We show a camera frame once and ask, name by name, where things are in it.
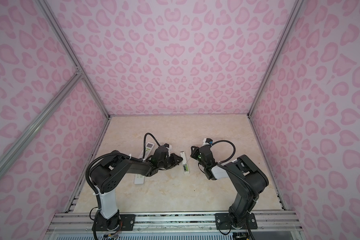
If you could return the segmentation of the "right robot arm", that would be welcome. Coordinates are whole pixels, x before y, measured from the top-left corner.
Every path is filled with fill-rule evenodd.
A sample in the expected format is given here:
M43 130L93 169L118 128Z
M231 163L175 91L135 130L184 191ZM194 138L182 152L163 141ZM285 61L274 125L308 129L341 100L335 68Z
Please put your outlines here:
M229 223L235 229L248 229L254 223L252 209L258 202L260 193L269 185L269 180L247 155L241 155L234 161L223 164L215 161L211 148L210 145L192 146L191 158L203 167L208 180L231 180L237 195L229 207Z

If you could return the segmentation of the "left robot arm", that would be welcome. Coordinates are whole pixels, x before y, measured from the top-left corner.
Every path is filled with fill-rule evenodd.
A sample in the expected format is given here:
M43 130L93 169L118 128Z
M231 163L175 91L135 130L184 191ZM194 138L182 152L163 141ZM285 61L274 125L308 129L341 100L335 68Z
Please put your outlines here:
M126 174L152 177L159 171L170 170L181 165L183 158L169 153L169 149L159 146L153 155L134 158L119 151L102 155L94 159L85 170L85 180L98 203L92 231L119 231L122 218L116 203L115 189Z

